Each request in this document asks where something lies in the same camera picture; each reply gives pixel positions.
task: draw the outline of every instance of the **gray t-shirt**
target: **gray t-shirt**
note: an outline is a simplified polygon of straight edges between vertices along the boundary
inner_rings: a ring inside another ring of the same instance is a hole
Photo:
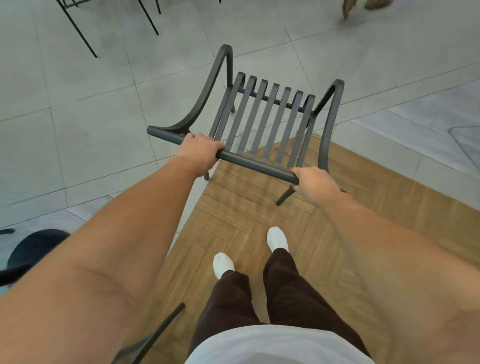
[[[255,325],[221,332],[201,343],[185,364],[372,364],[331,331]]]

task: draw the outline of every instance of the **wooden floor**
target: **wooden floor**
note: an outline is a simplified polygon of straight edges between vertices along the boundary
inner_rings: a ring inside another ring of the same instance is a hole
[[[319,138],[306,164],[316,165]],[[330,172],[355,200],[381,216],[424,235],[463,259],[480,265],[480,212],[340,146],[330,148]],[[253,306],[268,322],[262,270],[270,250],[269,227],[286,234],[300,273],[363,338],[377,364],[409,363],[401,345],[369,296],[322,212],[298,194],[275,201],[288,183],[221,162],[158,276],[125,344],[152,332],[177,306],[183,311],[162,334],[143,363],[183,363],[197,318],[216,282],[212,261],[227,253],[250,276]]]

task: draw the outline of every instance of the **metal armchair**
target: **metal armchair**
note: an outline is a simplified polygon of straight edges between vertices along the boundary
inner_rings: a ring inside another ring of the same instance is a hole
[[[225,139],[223,137],[223,133],[229,119],[229,114],[230,112],[235,113],[235,97],[237,96],[237,93],[241,93],[243,94],[243,96],[241,98],[240,105],[233,120],[230,132],[226,137],[227,141],[225,142],[225,149],[220,151],[217,154],[217,157],[219,159],[226,160],[228,162],[238,164],[252,170],[256,170],[260,173],[279,178],[292,184],[298,184],[298,178],[292,172],[290,172],[289,169],[294,166],[301,167],[303,165],[303,160],[305,159],[305,154],[307,152],[308,143],[312,135],[316,118],[320,111],[330,100],[330,98],[333,97],[330,109],[328,111],[328,116],[326,118],[322,140],[320,143],[320,150],[318,154],[318,167],[328,172],[328,149],[330,146],[330,139],[332,137],[332,130],[335,123],[335,118],[343,94],[344,82],[338,79],[335,80],[315,108],[313,108],[315,102],[314,95],[308,95],[303,102],[303,106],[300,105],[303,98],[302,91],[297,91],[292,103],[288,103],[288,97],[291,93],[290,87],[285,87],[281,99],[277,99],[276,97],[280,88],[279,84],[274,83],[270,91],[270,95],[267,96],[265,94],[268,85],[267,80],[261,80],[257,91],[255,91],[257,83],[257,77],[255,76],[250,76],[247,84],[245,85],[245,74],[239,72],[237,74],[237,77],[235,78],[235,81],[233,81],[233,50],[232,47],[229,45],[223,45],[218,51],[205,86],[203,87],[200,96],[198,97],[195,105],[193,106],[192,110],[190,110],[190,112],[187,114],[187,116],[180,122],[169,127],[161,128],[157,126],[148,126],[147,133],[149,135],[178,145],[181,144],[185,135],[189,133],[190,127],[193,125],[193,123],[197,120],[198,116],[202,112],[202,109],[204,108],[208,97],[210,96],[210,92],[212,91],[212,88],[214,86],[218,73],[220,72],[225,57],[227,58],[227,88],[223,95],[222,101],[220,102],[220,107],[218,108],[218,112],[216,113],[212,128],[210,129],[210,137],[215,140]],[[236,150],[232,150],[233,142],[240,126],[240,122],[242,120],[249,97],[254,98],[252,110],[248,116],[247,122],[245,124],[245,129],[243,130],[243,134],[240,137],[240,144]],[[255,121],[255,117],[257,115],[260,103],[263,101],[266,102],[266,106],[260,119],[260,124],[258,126],[257,132],[254,136],[252,147],[248,156],[246,156],[244,155],[244,149],[251,134],[252,126]],[[274,104],[278,105],[278,110],[276,112],[271,132],[268,136],[266,147],[263,153],[263,158],[258,161],[256,159],[256,153],[258,151],[258,148],[260,147],[260,141],[264,134],[265,127],[269,115],[272,111],[272,106]],[[269,159],[272,153],[273,144],[276,138],[276,134],[278,133],[278,129],[282,121],[285,109],[291,110],[290,116],[288,118],[282,139],[280,141],[280,147],[277,151],[277,156],[273,163],[270,163]],[[299,112],[303,114],[300,121],[300,127],[295,135],[293,149],[288,157],[286,168],[282,168],[280,166],[280,163],[286,153],[287,142],[289,140],[295,119]],[[205,175],[205,179],[209,179],[208,173]],[[285,193],[277,201],[277,206],[281,205],[294,192],[295,191],[293,187],[290,186],[288,190],[286,190]]]

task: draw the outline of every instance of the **hand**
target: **hand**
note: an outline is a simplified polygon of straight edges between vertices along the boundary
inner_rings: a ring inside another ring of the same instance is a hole
[[[216,153],[225,148],[225,144],[214,141],[203,134],[188,133],[177,151],[178,157],[184,157],[192,162],[197,177],[207,173],[218,161]]]
[[[291,171],[300,180],[300,184],[293,186],[295,191],[318,207],[324,207],[342,195],[340,188],[325,170],[318,167],[294,167]]]

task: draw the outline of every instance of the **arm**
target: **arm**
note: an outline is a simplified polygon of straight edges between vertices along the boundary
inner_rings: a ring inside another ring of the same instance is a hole
[[[292,172],[300,180],[294,188],[324,211],[374,303],[414,357],[478,362],[480,272],[361,206],[326,171]]]
[[[188,134],[163,168],[102,208],[0,300],[5,363],[111,363],[158,275],[195,178],[222,142]]]

